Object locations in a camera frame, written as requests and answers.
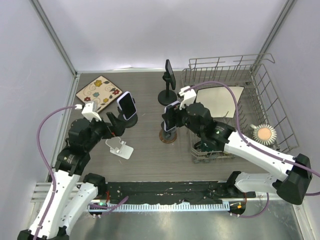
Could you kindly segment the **wooden-base grey phone stand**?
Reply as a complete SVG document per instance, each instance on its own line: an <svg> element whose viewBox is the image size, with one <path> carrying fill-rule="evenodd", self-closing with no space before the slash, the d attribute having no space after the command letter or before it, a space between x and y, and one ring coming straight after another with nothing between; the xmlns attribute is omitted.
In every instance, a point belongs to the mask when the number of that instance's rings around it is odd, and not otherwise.
<svg viewBox="0 0 320 240"><path fill-rule="evenodd" d="M177 139L177 136L178 135L176 127L169 131L165 131L164 128L162 128L159 132L159 139L165 144L173 143Z"/></svg>

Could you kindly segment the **white folding phone stand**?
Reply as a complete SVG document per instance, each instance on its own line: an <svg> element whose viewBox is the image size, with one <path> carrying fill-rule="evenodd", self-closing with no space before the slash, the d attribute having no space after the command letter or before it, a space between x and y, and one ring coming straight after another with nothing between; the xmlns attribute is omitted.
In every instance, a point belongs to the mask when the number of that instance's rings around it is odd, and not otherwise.
<svg viewBox="0 0 320 240"><path fill-rule="evenodd" d="M110 153L125 160L129 160L134 151L133 147L128 146L127 143L118 136L107 139L105 144L110 148Z"/></svg>

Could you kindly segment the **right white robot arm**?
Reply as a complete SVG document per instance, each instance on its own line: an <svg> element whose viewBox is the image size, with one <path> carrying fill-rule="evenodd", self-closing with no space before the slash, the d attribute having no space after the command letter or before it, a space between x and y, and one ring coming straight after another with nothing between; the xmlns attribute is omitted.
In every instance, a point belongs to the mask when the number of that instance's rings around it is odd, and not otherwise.
<svg viewBox="0 0 320 240"><path fill-rule="evenodd" d="M208 147L241 157L266 170L264 174L234 171L225 186L230 197L265 192L277 194L294 205L302 204L313 177L306 155L292 156L264 146L234 127L214 120L201 103L180 108L180 102L175 101L165 107L162 118L164 131L186 127Z"/></svg>

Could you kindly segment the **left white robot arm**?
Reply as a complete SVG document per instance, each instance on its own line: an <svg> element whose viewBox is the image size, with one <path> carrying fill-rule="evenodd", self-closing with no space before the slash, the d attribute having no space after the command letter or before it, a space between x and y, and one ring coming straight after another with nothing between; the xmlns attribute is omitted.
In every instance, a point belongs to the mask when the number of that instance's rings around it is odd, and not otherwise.
<svg viewBox="0 0 320 240"><path fill-rule="evenodd" d="M70 195L90 161L90 151L101 141L120 137L125 123L107 112L109 122L85 117L71 123L65 147L51 169L52 182L43 205L32 225L18 234L19 240L68 240L71 231L93 199L107 192L105 177L89 173L77 194Z"/></svg>

